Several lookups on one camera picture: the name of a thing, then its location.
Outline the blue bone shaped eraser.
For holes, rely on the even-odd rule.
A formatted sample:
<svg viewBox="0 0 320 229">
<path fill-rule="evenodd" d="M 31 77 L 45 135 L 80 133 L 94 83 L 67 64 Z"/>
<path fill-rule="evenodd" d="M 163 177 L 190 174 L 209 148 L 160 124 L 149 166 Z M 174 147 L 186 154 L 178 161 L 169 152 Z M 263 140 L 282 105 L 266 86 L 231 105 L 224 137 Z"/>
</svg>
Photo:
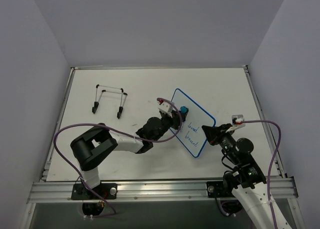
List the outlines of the blue bone shaped eraser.
<svg viewBox="0 0 320 229">
<path fill-rule="evenodd" d="M 181 106 L 180 107 L 180 113 L 181 114 L 187 114 L 189 109 L 186 106 Z"/>
</svg>

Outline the blue framed small whiteboard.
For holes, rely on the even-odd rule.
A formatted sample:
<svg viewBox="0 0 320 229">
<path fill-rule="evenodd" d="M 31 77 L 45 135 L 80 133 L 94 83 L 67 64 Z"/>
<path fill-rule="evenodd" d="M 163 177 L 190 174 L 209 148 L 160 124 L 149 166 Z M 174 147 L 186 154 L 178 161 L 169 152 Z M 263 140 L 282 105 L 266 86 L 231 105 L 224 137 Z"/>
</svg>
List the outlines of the blue framed small whiteboard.
<svg viewBox="0 0 320 229">
<path fill-rule="evenodd" d="M 216 119 L 179 88 L 175 89 L 171 101 L 178 109 L 188 109 L 176 138 L 194 158 L 198 158 L 207 143 L 202 126 L 214 127 Z"/>
</svg>

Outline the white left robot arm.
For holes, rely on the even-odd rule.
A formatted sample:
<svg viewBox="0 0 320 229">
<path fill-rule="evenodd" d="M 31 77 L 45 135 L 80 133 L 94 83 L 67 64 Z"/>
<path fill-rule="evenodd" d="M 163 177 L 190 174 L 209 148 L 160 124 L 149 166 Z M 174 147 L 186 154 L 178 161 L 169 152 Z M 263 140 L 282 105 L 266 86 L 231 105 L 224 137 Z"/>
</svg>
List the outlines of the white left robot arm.
<svg viewBox="0 0 320 229">
<path fill-rule="evenodd" d="M 161 117 L 151 117 L 135 135 L 147 141 L 136 138 L 123 137 L 121 134 L 111 133 L 108 129 L 94 126 L 78 136 L 70 143 L 73 155 L 81 171 L 85 184 L 83 193 L 90 199 L 95 199 L 101 192 L 101 180 L 98 166 L 113 151 L 127 151 L 134 154 L 144 154 L 154 146 L 169 129 L 178 130 L 181 122 L 186 121 L 189 110 L 181 107 L 178 112 L 173 111 L 169 116 L 161 113 Z"/>
</svg>

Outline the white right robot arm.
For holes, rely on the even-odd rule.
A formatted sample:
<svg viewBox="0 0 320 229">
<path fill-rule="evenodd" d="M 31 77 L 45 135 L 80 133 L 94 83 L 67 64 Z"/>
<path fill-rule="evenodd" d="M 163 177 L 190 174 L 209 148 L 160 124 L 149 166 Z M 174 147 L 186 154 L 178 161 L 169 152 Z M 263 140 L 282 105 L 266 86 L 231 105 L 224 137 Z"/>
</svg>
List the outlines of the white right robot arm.
<svg viewBox="0 0 320 229">
<path fill-rule="evenodd" d="M 219 145 L 223 157 L 234 165 L 223 176 L 223 192 L 239 201 L 257 229 L 290 229 L 271 195 L 270 177 L 264 175 L 252 156 L 253 142 L 245 137 L 233 138 L 237 126 L 238 123 L 228 123 L 201 127 L 209 144 Z"/>
</svg>

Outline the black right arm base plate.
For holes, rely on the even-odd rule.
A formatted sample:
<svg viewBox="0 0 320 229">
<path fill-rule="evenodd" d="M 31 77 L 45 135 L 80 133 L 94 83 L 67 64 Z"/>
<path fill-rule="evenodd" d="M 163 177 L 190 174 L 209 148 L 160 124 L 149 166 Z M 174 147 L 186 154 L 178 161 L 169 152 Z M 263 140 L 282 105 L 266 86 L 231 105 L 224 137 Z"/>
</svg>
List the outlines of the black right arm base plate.
<svg viewBox="0 0 320 229">
<path fill-rule="evenodd" d="M 209 198 L 232 198 L 232 190 L 237 188 L 238 185 L 238 182 L 226 182 L 224 180 L 207 181 L 207 196 Z"/>
</svg>

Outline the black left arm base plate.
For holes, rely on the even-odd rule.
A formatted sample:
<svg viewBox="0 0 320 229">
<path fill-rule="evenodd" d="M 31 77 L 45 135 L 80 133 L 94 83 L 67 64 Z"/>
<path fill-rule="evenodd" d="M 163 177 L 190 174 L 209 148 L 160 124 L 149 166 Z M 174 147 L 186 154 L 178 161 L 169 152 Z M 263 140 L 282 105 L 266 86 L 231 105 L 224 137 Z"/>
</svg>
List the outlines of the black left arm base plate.
<svg viewBox="0 0 320 229">
<path fill-rule="evenodd" d="M 113 200 L 117 198 L 118 185 L 116 183 L 100 183 L 92 189 L 100 197 Z M 71 191 L 71 199 L 76 201 L 98 200 L 95 194 L 88 190 L 82 183 L 75 183 Z"/>
</svg>

